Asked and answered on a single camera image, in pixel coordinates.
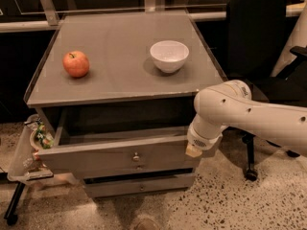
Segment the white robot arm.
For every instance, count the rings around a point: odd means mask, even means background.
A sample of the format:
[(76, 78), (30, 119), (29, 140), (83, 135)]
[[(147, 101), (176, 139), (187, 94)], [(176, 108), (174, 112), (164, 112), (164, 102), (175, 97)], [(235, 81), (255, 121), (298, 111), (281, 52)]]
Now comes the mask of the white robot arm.
[(286, 6), (230, 1), (226, 5), (227, 80), (200, 90), (186, 153), (211, 150), (229, 127), (307, 155), (306, 90), (287, 78), (306, 57), (272, 75), (284, 46)]

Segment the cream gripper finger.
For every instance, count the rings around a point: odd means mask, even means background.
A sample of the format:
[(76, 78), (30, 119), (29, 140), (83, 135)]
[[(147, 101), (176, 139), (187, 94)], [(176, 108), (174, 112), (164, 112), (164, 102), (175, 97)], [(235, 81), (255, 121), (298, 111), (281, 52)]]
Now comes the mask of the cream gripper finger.
[(196, 158), (196, 157), (200, 157), (202, 155), (202, 150), (196, 148), (192, 144), (187, 144), (185, 154), (192, 157), (192, 158)]

